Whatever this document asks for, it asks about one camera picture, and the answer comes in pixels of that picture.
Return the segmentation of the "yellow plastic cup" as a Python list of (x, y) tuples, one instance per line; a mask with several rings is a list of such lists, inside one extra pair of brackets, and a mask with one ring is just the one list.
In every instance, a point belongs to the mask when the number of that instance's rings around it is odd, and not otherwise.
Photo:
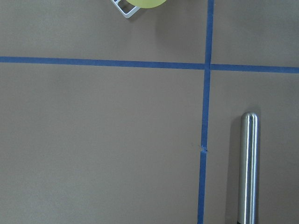
[(162, 5), (166, 0), (127, 0), (131, 5), (140, 7), (140, 8), (154, 8)]

